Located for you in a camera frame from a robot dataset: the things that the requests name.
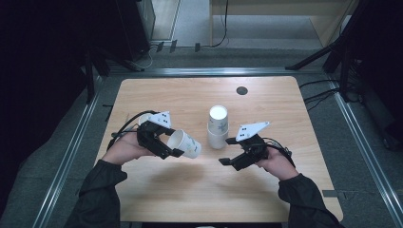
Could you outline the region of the black tape strip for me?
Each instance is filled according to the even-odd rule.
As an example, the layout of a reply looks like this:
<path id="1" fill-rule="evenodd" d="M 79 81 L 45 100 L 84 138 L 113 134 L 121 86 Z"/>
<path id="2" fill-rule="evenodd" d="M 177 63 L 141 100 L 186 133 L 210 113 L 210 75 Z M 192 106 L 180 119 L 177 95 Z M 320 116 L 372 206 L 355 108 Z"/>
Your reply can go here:
<path id="1" fill-rule="evenodd" d="M 108 122 L 108 120 L 110 118 L 110 115 L 111 115 L 111 112 L 113 110 L 113 104 L 103 104 L 102 107 L 105 107 L 105 108 L 108 109 L 108 112 L 107 112 L 107 115 L 106 115 L 106 118 L 105 118 L 105 122 Z"/>

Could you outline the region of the person's right hand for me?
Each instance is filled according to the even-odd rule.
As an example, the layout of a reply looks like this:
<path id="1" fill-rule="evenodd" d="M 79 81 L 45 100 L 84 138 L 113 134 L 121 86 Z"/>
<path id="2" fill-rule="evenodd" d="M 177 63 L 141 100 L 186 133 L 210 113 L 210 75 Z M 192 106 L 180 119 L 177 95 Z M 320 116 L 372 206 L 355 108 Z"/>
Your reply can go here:
<path id="1" fill-rule="evenodd" d="M 256 166 L 263 168 L 280 181 L 286 181 L 298 175 L 296 168 L 275 148 L 267 149 L 268 158 L 260 160 Z"/>

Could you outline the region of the light wooden shelf unit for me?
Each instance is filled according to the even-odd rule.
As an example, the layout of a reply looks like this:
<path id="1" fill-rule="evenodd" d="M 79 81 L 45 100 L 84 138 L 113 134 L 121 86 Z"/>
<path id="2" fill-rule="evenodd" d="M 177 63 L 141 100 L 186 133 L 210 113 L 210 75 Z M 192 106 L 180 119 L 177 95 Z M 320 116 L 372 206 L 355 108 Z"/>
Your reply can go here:
<path id="1" fill-rule="evenodd" d="M 320 43 L 326 47 L 335 40 L 358 3 L 359 0 L 229 0 L 225 11 L 220 0 L 209 0 L 210 39 L 214 15 L 295 15 L 310 17 Z"/>

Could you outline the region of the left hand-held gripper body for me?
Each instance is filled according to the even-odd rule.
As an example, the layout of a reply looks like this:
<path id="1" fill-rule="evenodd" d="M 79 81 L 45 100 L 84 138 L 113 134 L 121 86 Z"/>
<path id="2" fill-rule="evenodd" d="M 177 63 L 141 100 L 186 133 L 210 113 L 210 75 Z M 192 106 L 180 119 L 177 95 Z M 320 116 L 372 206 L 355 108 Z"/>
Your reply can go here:
<path id="1" fill-rule="evenodd" d="M 161 135 L 158 136 L 158 130 L 161 127 L 171 128 L 170 113 L 168 111 L 146 111 L 145 113 L 151 113 L 151 116 L 137 128 L 138 143 L 156 155 L 156 145 L 164 143 L 160 139 Z"/>

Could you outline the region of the black tripod stand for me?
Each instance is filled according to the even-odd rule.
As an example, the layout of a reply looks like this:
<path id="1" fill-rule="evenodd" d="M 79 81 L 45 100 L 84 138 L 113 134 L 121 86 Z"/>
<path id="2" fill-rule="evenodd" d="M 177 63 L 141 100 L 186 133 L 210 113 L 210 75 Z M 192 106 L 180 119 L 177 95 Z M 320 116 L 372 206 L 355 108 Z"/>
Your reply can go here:
<path id="1" fill-rule="evenodd" d="M 313 61 L 328 54 L 322 69 L 325 73 L 333 73 L 338 65 L 341 65 L 338 92 L 345 102 L 350 102 L 348 98 L 348 77 L 352 64 L 352 53 L 356 44 L 359 24 L 362 22 L 362 16 L 368 8 L 370 0 L 359 0 L 356 9 L 345 29 L 341 34 L 327 47 L 315 52 L 300 62 L 287 66 L 286 70 L 300 70 L 301 68 L 311 64 Z"/>

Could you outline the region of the black cabinet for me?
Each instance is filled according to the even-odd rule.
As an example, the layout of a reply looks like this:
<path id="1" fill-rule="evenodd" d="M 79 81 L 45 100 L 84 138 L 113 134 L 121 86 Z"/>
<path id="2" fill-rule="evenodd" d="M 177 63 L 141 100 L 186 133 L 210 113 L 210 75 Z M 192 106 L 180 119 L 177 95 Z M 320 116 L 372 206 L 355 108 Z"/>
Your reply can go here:
<path id="1" fill-rule="evenodd" d="M 150 50 L 156 15 L 152 0 L 116 0 L 124 25 L 125 37 L 135 60 Z"/>

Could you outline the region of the grey tape piece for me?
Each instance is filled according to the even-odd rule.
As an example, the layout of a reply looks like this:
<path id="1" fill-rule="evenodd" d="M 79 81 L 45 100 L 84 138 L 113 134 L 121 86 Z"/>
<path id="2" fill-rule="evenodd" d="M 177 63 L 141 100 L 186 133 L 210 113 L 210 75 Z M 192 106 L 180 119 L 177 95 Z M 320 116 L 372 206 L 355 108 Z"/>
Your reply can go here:
<path id="1" fill-rule="evenodd" d="M 338 198 L 339 200 L 346 198 L 345 193 L 338 190 L 323 190 L 322 195 L 324 198 Z"/>

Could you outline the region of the black metal stand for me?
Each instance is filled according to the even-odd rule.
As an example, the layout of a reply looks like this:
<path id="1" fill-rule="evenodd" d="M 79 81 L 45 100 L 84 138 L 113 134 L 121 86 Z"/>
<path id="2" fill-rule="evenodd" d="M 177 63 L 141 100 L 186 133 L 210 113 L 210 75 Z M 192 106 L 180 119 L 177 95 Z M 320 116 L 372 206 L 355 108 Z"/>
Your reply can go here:
<path id="1" fill-rule="evenodd" d="M 108 66 L 107 60 L 115 62 L 121 67 L 124 67 L 130 71 L 142 72 L 143 68 L 139 66 L 134 66 L 128 61 L 117 57 L 116 55 L 106 51 L 100 47 L 90 47 L 85 56 L 85 74 L 86 74 L 86 89 L 87 89 L 87 100 L 89 104 L 95 98 L 95 80 L 94 80 L 94 70 L 96 70 L 100 76 L 108 76 L 110 73 L 110 68 Z"/>

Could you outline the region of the flower printed white paper cup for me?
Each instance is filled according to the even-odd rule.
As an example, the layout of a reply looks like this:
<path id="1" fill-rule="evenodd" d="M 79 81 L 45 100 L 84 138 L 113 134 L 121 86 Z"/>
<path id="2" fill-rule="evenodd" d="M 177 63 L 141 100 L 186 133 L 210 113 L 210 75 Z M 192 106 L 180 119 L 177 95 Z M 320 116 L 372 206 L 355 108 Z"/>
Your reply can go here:
<path id="1" fill-rule="evenodd" d="M 223 105 L 214 105 L 209 110 L 208 129 L 216 135 L 228 130 L 228 111 Z"/>

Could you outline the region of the faintly printed white paper cup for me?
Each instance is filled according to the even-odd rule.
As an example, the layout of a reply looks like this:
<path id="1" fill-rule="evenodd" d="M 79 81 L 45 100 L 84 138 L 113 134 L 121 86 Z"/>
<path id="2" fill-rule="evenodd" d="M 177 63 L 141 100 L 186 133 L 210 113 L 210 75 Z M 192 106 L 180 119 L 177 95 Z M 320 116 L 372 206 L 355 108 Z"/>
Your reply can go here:
<path id="1" fill-rule="evenodd" d="M 168 139 L 167 146 L 171 149 L 179 149 L 189 159 L 196 159 L 201 151 L 202 145 L 183 130 L 176 130 Z"/>

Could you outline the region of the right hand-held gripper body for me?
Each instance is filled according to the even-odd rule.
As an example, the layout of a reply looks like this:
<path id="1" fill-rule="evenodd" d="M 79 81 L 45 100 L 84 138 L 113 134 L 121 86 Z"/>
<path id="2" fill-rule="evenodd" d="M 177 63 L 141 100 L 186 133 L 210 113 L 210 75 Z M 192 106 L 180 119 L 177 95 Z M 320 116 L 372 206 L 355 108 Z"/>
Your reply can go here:
<path id="1" fill-rule="evenodd" d="M 241 124 L 235 138 L 236 142 L 241 146 L 244 152 L 253 158 L 255 162 L 262 158 L 265 151 L 265 142 L 259 135 L 259 132 L 269 124 L 269 122 Z"/>

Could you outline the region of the metal floor rail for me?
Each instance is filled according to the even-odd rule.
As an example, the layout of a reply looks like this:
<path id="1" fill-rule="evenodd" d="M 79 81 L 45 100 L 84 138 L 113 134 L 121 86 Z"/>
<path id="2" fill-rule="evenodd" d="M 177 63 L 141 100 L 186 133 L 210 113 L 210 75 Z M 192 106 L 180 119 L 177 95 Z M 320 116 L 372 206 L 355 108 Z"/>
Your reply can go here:
<path id="1" fill-rule="evenodd" d="M 85 106 L 83 114 L 81 115 L 81 118 L 74 130 L 72 138 L 68 143 L 65 154 L 60 162 L 60 165 L 51 182 L 51 185 L 49 186 L 45 194 L 45 198 L 41 204 L 41 207 L 31 228 L 47 228 L 48 221 L 67 181 L 68 173 L 71 169 L 81 141 L 86 132 L 89 120 L 91 119 L 96 104 L 98 103 L 100 90 L 103 88 L 104 81 L 105 79 L 102 76 L 95 77 L 95 95 Z"/>
<path id="2" fill-rule="evenodd" d="M 388 209 L 396 228 L 403 228 L 403 203 L 393 189 L 389 178 L 381 167 L 370 141 L 362 130 L 358 120 L 351 108 L 340 95 L 336 95 L 338 107 L 353 134 L 355 143 L 358 146 L 361 157 L 374 180 L 376 188 Z"/>
<path id="3" fill-rule="evenodd" d="M 290 70 L 282 67 L 189 67 L 189 68 L 148 68 L 144 71 L 130 71 L 128 69 L 112 69 L 111 76 L 130 78 L 169 78 L 169 77 L 247 77 L 247 76 L 278 76 L 300 74 L 322 74 L 320 67 L 306 67 L 299 70 Z"/>

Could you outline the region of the person's left hand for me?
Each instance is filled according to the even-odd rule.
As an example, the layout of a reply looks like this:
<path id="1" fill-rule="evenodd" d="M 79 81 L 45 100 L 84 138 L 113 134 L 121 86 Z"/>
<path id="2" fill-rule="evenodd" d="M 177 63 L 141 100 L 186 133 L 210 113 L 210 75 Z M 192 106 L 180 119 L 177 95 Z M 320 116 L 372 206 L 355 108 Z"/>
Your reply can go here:
<path id="1" fill-rule="evenodd" d="M 105 162 L 123 165 L 143 156 L 153 156 L 148 149 L 139 145 L 137 134 L 129 132 L 119 138 L 102 156 Z"/>

